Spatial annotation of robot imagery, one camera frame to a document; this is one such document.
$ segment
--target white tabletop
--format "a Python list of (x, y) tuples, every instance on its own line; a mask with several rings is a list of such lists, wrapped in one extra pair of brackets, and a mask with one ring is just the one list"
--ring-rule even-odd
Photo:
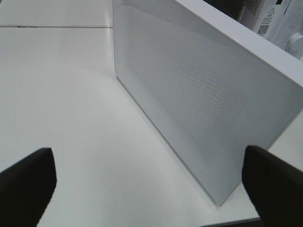
[[(257, 218), (240, 184), (218, 207), (117, 81), (111, 29), (0, 29), (0, 171), (53, 149), (40, 227), (197, 227)], [(303, 169), (303, 115), (271, 151)]]
[(0, 26), (112, 26), (112, 0), (2, 0)]

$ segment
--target white surface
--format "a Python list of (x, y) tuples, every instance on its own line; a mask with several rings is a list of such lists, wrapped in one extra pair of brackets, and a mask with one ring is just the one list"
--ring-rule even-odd
[[(213, 199), (241, 181), (248, 144), (268, 148), (303, 106), (303, 64), (207, 3), (202, 19), (172, 0), (114, 0), (116, 75)], [(214, 10), (210, 15), (205, 11)], [(222, 21), (214, 22), (214, 17)], [(297, 68), (247, 50), (222, 24)]]
[(269, 152), (303, 171), (303, 113), (301, 112)]
[(0, 26), (111, 26), (112, 8), (112, 0), (2, 0)]
[(107, 29), (0, 29), (0, 171), (41, 147), (58, 183), (39, 226), (197, 227), (257, 213), (208, 197), (116, 80)]

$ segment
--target white perforated panel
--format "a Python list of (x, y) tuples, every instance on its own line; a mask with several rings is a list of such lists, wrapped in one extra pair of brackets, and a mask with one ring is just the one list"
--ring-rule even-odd
[(222, 204), (241, 180), (246, 146), (268, 148), (303, 91), (210, 24), (174, 0), (114, 0), (117, 77)]
[(247, 101), (231, 82), (182, 48), (161, 24), (128, 11), (129, 68), (172, 124), (212, 163)]
[(260, 5), (261, 0), (246, 0), (245, 1), (245, 6), (252, 12), (253, 15), (256, 14), (259, 5)]

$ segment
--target perforated metal mesh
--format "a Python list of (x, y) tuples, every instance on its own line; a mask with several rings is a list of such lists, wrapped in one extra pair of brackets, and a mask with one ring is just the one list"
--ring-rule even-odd
[(250, 12), (253, 13), (253, 15), (255, 15), (259, 8), (260, 2), (261, 0), (246, 0), (245, 6), (250, 10)]
[(212, 26), (215, 16), (175, 0), (114, 0), (117, 77), (222, 204), (241, 180), (246, 146), (268, 148), (303, 91)]
[(128, 15), (130, 70), (204, 164), (211, 164), (221, 149), (220, 136), (233, 126), (246, 96), (161, 26), (131, 10)]

